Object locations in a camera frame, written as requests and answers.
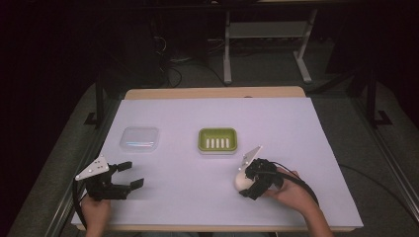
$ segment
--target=white table surface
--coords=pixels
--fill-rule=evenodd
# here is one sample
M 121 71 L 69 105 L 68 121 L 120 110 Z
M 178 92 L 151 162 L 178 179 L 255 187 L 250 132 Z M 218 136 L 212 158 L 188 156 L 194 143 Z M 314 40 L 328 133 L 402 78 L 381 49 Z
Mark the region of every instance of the white table surface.
M 156 150 L 123 151 L 120 140 L 129 126 L 157 127 Z M 204 127 L 233 127 L 237 152 L 201 154 L 198 134 Z M 267 197 L 242 197 L 234 188 L 243 154 L 258 145 L 264 147 L 258 157 L 299 172 L 332 229 L 363 226 L 309 98 L 230 98 L 122 101 L 101 154 L 110 164 L 132 162 L 131 169 L 113 175 L 114 184 L 145 180 L 127 200 L 112 201 L 110 227 L 305 229 L 296 211 Z M 76 214 L 72 223 L 81 224 Z

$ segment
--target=clear plastic container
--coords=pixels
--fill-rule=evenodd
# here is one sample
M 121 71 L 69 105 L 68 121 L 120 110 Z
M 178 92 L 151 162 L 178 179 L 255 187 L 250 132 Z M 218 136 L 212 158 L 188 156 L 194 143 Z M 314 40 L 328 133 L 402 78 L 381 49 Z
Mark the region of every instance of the clear plastic container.
M 159 131 L 153 126 L 129 126 L 124 130 L 120 147 L 126 152 L 152 152 L 157 148 Z

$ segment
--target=white metal frame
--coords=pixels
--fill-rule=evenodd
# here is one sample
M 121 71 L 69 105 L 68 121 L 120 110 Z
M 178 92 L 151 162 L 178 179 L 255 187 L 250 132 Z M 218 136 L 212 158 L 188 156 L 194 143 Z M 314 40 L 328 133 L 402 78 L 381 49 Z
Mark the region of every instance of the white metal frame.
M 311 11 L 307 21 L 302 22 L 257 22 L 231 23 L 230 12 L 226 12 L 225 20 L 225 50 L 223 58 L 224 83 L 231 84 L 230 39 L 244 38 L 302 38 L 302 44 L 293 52 L 295 62 L 304 83 L 311 83 L 311 77 L 305 66 L 303 56 L 311 35 L 317 9 Z

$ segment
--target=person's arm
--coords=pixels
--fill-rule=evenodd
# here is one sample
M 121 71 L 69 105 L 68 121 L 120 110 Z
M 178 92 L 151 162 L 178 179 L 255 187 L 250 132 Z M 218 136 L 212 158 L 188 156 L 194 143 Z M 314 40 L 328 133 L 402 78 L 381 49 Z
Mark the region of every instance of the person's arm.
M 278 171 L 288 173 L 281 168 L 279 168 Z M 288 174 L 297 176 L 297 172 Z M 265 195 L 274 198 L 301 213 L 307 224 L 308 232 L 312 237 L 333 236 L 323 211 L 321 211 L 311 195 L 301 186 L 284 179 L 284 184 L 280 190 L 267 190 Z
M 101 237 L 111 216 L 111 201 L 96 201 L 86 195 L 81 200 L 81 209 L 87 224 L 86 237 Z

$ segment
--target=green sponge holder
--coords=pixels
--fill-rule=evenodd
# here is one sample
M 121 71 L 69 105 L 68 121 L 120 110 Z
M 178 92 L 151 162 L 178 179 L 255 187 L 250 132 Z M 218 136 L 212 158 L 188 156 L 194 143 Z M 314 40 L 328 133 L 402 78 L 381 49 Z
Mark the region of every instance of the green sponge holder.
M 200 130 L 198 148 L 203 154 L 234 154 L 237 133 L 231 127 L 209 127 Z

